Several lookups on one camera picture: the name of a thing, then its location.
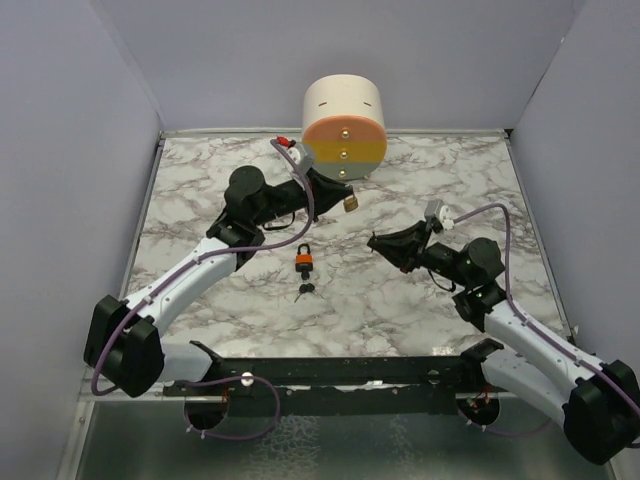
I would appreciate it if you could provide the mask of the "brass long-shackle padlock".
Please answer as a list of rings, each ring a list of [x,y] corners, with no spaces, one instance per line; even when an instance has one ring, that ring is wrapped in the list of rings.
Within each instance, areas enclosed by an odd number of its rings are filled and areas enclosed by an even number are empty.
[[[352,212],[359,207],[359,202],[355,194],[351,194],[343,200],[343,208],[346,213]]]

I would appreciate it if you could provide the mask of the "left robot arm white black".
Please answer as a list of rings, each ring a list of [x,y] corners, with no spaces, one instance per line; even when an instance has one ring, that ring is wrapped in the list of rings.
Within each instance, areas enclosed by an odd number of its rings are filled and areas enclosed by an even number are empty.
[[[169,326],[255,255],[264,242],[263,225],[301,209],[317,218],[352,194],[351,186],[315,170],[303,182],[271,186],[260,169],[237,168],[224,192],[225,208],[192,252],[151,285],[96,304],[84,362],[132,398],[157,382],[187,382],[199,394],[214,392],[221,380],[214,353],[194,341],[163,342]]]

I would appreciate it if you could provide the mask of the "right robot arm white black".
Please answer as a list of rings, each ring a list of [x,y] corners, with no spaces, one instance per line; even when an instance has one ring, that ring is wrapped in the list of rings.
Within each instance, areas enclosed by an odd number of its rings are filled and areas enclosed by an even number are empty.
[[[497,278],[505,273],[498,244],[477,238],[454,250],[430,236],[435,221],[386,235],[368,247],[403,273],[424,268],[461,287],[454,295],[460,317],[498,342],[496,350],[463,362],[461,383],[487,385],[519,397],[559,425],[587,461],[603,465],[639,445],[639,385],[616,360],[588,354],[525,313]]]

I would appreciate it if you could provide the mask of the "black-headed key pair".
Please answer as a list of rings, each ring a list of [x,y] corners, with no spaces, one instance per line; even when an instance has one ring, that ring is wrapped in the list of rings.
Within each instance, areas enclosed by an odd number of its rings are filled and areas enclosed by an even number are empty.
[[[308,283],[303,283],[299,286],[298,293],[295,297],[294,302],[297,303],[303,295],[307,295],[307,294],[315,295],[323,299],[323,296],[317,291],[316,286],[313,283],[308,282]]]

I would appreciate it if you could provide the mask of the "orange black padlock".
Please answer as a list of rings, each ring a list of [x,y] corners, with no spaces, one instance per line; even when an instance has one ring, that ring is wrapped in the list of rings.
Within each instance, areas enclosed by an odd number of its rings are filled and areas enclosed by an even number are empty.
[[[303,281],[308,281],[313,269],[314,264],[310,245],[308,243],[302,243],[297,248],[295,271],[300,274]]]

